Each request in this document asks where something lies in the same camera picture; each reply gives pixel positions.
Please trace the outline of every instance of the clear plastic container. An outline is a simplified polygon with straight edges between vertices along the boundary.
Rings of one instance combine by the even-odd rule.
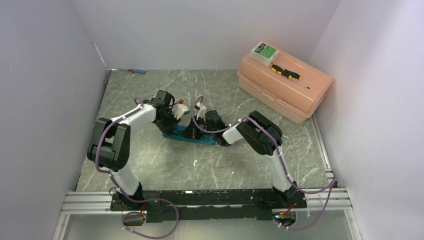
[[[300,82],[288,79],[259,61],[246,55],[238,70],[240,88],[297,124],[309,118],[327,94],[333,78],[277,47],[278,56],[272,62],[301,76]]]

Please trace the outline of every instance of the gray marble tabletop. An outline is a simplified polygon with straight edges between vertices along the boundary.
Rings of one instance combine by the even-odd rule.
[[[283,134],[288,169],[303,188],[328,184],[313,122],[297,125],[238,87],[236,70],[149,70],[146,74],[113,71],[98,117],[117,117],[134,108],[134,97],[150,99],[165,90],[192,106],[198,96],[209,110],[217,110],[226,124],[253,110],[276,123]],[[188,125],[185,115],[180,125]],[[164,138],[154,124],[147,124],[130,145],[130,165],[145,190],[247,189],[272,186],[264,156],[246,141],[229,147],[194,144]],[[85,159],[77,191],[106,191],[113,187],[108,176],[96,172]]]

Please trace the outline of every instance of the blue cloth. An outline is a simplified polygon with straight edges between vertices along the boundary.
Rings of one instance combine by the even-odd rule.
[[[171,133],[162,133],[162,136],[164,136],[165,138],[169,138],[169,139],[174,139],[174,140],[178,140],[178,141],[184,141],[184,142],[189,142],[189,143],[194,143],[194,144],[206,144],[206,145],[215,145],[215,138],[213,135],[203,135],[201,136],[201,138],[199,139],[192,139],[192,138],[187,138],[185,136],[183,136],[181,133],[183,132],[184,129],[186,129],[187,126],[181,126],[181,125],[177,125],[174,128],[174,131]]]

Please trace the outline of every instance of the white wall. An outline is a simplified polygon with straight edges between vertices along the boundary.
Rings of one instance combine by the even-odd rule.
[[[238,69],[259,41],[307,61],[340,0],[72,0],[109,68]]]
[[[106,68],[69,0],[0,7],[0,239],[52,239]]]
[[[424,239],[423,13],[342,0],[310,58],[335,78],[317,120],[366,240]]]

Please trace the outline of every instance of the green label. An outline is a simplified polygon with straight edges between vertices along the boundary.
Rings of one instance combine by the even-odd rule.
[[[267,59],[270,59],[276,51],[277,50],[275,48],[272,48],[266,45],[265,43],[261,43],[255,50],[255,52],[264,56]]]

